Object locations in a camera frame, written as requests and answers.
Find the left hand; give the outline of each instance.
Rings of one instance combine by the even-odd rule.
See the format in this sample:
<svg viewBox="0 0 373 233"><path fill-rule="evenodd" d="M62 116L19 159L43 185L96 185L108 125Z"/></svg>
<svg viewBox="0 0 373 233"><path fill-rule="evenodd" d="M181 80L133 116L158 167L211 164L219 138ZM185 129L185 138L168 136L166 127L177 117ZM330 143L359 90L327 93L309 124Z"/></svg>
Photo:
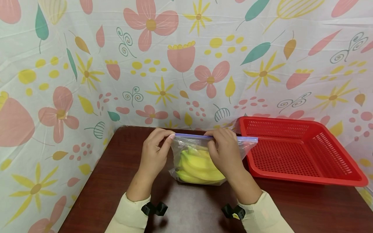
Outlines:
<svg viewBox="0 0 373 233"><path fill-rule="evenodd" d="M165 138L162 147L159 143ZM149 178L155 179L166 164L167 153L171 142L175 137L175 132L156 128L150 133L142 146L141 162L139 172L146 174Z"/></svg>

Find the shower curtain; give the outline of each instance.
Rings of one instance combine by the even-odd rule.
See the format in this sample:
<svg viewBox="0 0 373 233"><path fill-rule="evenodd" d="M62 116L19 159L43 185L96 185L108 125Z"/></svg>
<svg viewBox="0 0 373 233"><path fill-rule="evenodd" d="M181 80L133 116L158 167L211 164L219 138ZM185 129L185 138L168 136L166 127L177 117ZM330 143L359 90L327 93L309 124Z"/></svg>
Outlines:
<svg viewBox="0 0 373 233"><path fill-rule="evenodd" d="M0 0L0 231L57 232L121 125L314 120L372 181L372 12L370 0ZM358 189L370 207L372 188Z"/></svg>

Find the bunch of bananas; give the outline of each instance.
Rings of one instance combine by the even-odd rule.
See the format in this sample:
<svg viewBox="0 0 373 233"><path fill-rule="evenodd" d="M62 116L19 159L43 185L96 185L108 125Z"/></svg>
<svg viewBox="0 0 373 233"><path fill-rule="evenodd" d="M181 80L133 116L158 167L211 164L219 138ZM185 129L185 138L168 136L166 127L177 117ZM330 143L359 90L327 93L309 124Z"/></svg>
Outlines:
<svg viewBox="0 0 373 233"><path fill-rule="evenodd" d="M182 181L192 184L211 185L225 179L224 175L215 167L207 148L199 150L188 147L181 151L177 175Z"/></svg>

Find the brown table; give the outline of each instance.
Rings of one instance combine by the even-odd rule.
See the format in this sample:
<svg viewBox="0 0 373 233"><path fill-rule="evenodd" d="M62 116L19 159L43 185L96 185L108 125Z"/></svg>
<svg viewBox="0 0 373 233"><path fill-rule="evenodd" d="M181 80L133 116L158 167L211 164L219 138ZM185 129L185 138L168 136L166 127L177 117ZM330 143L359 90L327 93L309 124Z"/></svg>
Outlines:
<svg viewBox="0 0 373 233"><path fill-rule="evenodd" d="M59 233L105 231L140 164L142 142L152 130L121 127L116 131ZM145 232L245 232L239 220L226 219L220 210L227 203L236 205L227 182L222 186L181 184L168 173L172 167L170 150L151 192L153 203L163 201L169 208L164 217L150 217ZM373 212L354 187L260 178L256 182L270 193L295 233L373 232Z"/></svg>

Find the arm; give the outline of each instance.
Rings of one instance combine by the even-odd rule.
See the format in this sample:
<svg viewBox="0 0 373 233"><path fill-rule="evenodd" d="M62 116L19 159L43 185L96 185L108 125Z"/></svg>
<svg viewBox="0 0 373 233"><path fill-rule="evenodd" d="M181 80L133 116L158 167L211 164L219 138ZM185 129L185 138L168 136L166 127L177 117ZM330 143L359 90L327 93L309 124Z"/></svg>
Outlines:
<svg viewBox="0 0 373 233"><path fill-rule="evenodd" d="M159 143L167 137L162 147ZM154 179L163 169L175 133L156 128L144 141L140 167L122 196L105 233L143 233L148 221L141 208L150 201Z"/></svg>
<svg viewBox="0 0 373 233"><path fill-rule="evenodd" d="M294 233L282 218L268 193L262 191L245 170L239 154L237 136L228 129L207 131L215 142L208 143L210 157L235 191L238 205L246 211L242 224L248 233Z"/></svg>

